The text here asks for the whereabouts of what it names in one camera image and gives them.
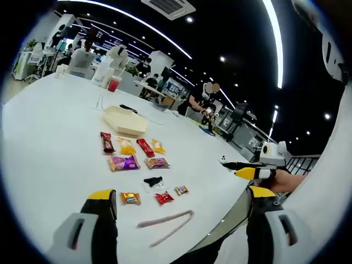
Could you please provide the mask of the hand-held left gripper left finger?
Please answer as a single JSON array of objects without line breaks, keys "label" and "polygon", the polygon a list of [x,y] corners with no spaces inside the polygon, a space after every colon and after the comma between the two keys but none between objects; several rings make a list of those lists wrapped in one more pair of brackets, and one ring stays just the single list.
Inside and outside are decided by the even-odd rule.
[{"label": "hand-held left gripper left finger", "polygon": [[54,232],[50,263],[117,263],[116,191],[91,194]]}]

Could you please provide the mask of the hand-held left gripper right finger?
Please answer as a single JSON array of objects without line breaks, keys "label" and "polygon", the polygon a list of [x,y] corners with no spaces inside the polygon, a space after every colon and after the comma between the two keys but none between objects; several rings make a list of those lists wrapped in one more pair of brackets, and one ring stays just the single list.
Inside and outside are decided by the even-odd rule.
[{"label": "hand-held left gripper right finger", "polygon": [[246,227],[248,263],[310,263],[311,230],[294,212],[283,208],[274,192],[249,186]]}]

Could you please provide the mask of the person's right hand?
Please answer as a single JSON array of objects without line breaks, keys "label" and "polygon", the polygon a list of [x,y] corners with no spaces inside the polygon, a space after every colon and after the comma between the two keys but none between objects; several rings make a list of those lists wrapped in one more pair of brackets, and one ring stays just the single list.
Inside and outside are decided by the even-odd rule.
[{"label": "person's right hand", "polygon": [[295,176],[277,169],[270,189],[275,193],[292,192],[295,189]]}]

